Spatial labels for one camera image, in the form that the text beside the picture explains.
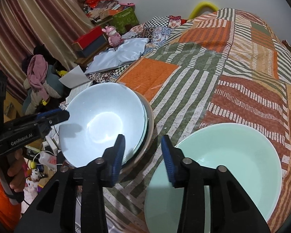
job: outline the bedspread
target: bedspread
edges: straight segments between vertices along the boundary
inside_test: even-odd
[[[146,188],[162,161],[160,140],[175,145],[215,123],[253,127],[278,152],[283,185],[268,224],[275,232],[291,211],[291,53],[257,16],[221,9],[177,27],[160,48],[118,80],[143,94],[155,117],[152,145],[114,188],[107,217],[123,232],[148,232]]]

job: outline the finger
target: finger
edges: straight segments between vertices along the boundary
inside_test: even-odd
[[[13,180],[10,182],[11,189],[14,189],[15,192],[23,191],[25,187],[25,174],[23,171],[20,171]]]
[[[17,151],[14,152],[14,156],[16,159],[20,159],[23,155],[23,150],[22,149],[18,149]]]
[[[8,176],[13,177],[15,176],[23,167],[24,159],[21,156],[18,160],[13,162],[13,164],[8,169]]]

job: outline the orange sleeve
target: orange sleeve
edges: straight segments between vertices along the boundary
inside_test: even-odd
[[[20,220],[21,204],[13,206],[5,195],[0,183],[0,222],[3,226],[13,231]]]

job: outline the white bottle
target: white bottle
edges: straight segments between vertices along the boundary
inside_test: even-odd
[[[40,164],[44,164],[51,170],[56,171],[57,160],[55,156],[51,155],[48,151],[42,151],[37,157]]]

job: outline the mint green bowl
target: mint green bowl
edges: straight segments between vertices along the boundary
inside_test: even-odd
[[[202,166],[226,166],[246,190],[267,221],[278,202],[282,173],[271,142],[255,129],[237,123],[220,123],[200,129],[176,147]],[[150,233],[176,233],[183,189],[168,181],[162,161],[147,188],[145,219]],[[205,233],[210,232],[210,193],[205,187]]]

